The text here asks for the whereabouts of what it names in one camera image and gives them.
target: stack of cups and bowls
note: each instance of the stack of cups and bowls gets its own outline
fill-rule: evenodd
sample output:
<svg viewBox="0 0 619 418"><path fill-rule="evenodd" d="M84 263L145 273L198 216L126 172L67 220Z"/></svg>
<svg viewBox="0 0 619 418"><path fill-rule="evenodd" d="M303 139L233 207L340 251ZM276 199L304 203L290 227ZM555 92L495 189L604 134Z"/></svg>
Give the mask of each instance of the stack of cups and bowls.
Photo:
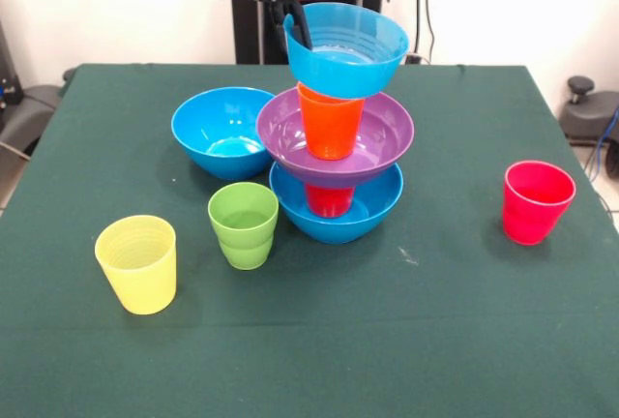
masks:
<svg viewBox="0 0 619 418"><path fill-rule="evenodd" d="M269 179L287 216L314 239L342 244L376 227L403 190L396 160L412 143L413 121L381 91L408 39L362 7L316 3L304 13L311 48L293 16L284 21L299 82L264 106L257 130L276 160Z"/></svg>

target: blue bowl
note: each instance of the blue bowl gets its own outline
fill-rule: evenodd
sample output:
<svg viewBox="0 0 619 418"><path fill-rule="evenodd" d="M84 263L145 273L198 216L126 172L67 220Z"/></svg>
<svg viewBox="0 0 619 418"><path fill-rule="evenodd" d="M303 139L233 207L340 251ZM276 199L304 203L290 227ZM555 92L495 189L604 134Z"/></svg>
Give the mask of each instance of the blue bowl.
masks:
<svg viewBox="0 0 619 418"><path fill-rule="evenodd" d="M274 95L249 87L222 87L178 107L172 132L187 155L220 179L239 181L271 161L255 129L262 107Z"/></svg>
<svg viewBox="0 0 619 418"><path fill-rule="evenodd" d="M402 28L386 16L355 5L317 3L303 7L313 49L300 44L288 15L283 27L290 71L321 94L359 99L382 91L408 50Z"/></svg>
<svg viewBox="0 0 619 418"><path fill-rule="evenodd" d="M275 163L269 174L271 189L291 222L325 244L344 244L369 233L394 208L404 188L398 164L357 186L350 210L337 218L322 218L308 208L303 183Z"/></svg>

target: orange cup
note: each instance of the orange cup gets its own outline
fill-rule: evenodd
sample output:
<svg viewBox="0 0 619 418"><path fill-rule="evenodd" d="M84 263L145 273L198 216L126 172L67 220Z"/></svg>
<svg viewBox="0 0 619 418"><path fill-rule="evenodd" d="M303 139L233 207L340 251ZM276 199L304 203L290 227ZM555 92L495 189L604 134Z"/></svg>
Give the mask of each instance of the orange cup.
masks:
<svg viewBox="0 0 619 418"><path fill-rule="evenodd" d="M365 99L336 99L297 84L309 152L321 160L352 154Z"/></svg>

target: plastic bowl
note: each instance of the plastic bowl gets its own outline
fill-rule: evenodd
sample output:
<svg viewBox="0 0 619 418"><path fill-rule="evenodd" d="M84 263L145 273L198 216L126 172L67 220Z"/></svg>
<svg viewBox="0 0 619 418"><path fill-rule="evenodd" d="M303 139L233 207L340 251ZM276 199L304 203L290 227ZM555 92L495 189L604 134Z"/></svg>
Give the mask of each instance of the plastic bowl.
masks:
<svg viewBox="0 0 619 418"><path fill-rule="evenodd" d="M214 176L229 181L250 178L269 165L255 123L273 97L249 87L203 92L178 107L172 132L187 155Z"/></svg>
<svg viewBox="0 0 619 418"><path fill-rule="evenodd" d="M410 147L415 129L406 109L386 94L366 99L352 154L320 160L306 148L297 89L289 89L264 105L258 135L269 153L304 183L345 189L368 181L394 164Z"/></svg>
<svg viewBox="0 0 619 418"><path fill-rule="evenodd" d="M393 210L404 188L397 164L355 191L350 210L338 218L321 218L307 206L303 183L279 164L271 166L271 189L285 214L299 229L325 244L344 244L359 239L377 227Z"/></svg>
<svg viewBox="0 0 619 418"><path fill-rule="evenodd" d="M288 62L295 77L326 96L360 99L382 91L408 50L404 30L384 15L355 5L317 3L303 7L312 50L283 27Z"/></svg>

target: white wall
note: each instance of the white wall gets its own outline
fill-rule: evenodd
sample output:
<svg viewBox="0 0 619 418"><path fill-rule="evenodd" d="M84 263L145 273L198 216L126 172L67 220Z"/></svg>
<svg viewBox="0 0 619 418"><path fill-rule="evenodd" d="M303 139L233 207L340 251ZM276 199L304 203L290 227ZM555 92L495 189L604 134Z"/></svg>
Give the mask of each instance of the white wall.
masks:
<svg viewBox="0 0 619 418"><path fill-rule="evenodd" d="M619 0L430 0L436 34L434 63L524 64L556 112L570 75L619 90ZM415 0L392 0L383 13L411 41ZM420 53L427 54L423 28Z"/></svg>
<svg viewBox="0 0 619 418"><path fill-rule="evenodd" d="M230 0L0 0L24 85L81 62L234 63Z"/></svg>
<svg viewBox="0 0 619 418"><path fill-rule="evenodd" d="M553 109L569 75L619 89L619 0L430 0L430 8L435 63L525 64ZM412 40L414 0L383 12ZM80 62L234 62L229 0L0 0L0 16L25 85L59 82Z"/></svg>

